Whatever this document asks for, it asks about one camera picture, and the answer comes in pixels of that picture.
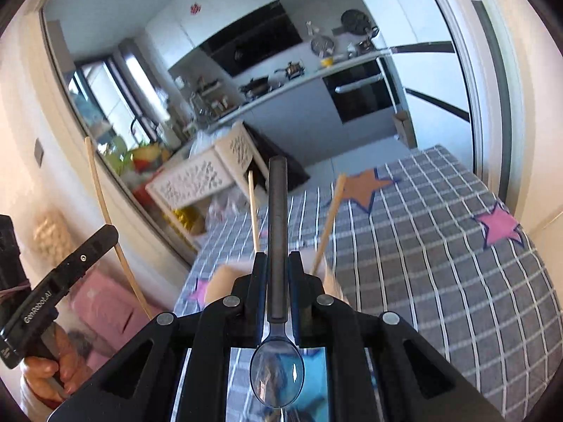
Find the person's left hand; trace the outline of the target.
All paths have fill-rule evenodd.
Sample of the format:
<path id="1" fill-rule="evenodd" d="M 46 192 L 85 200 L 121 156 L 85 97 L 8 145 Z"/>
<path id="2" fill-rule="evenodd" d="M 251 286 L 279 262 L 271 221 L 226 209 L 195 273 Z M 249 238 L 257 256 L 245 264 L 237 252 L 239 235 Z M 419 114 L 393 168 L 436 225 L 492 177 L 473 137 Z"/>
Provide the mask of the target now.
<path id="1" fill-rule="evenodd" d="M 29 356 L 21 363 L 22 394 L 25 391 L 37 402 L 48 408 L 56 409 L 64 402 L 63 395 L 49 382 L 57 372 L 63 383 L 64 393 L 73 394 L 93 372 L 87 366 L 72 345 L 70 337 L 60 326 L 55 324 L 55 344 L 58 359 L 50 360 L 44 357 Z"/>

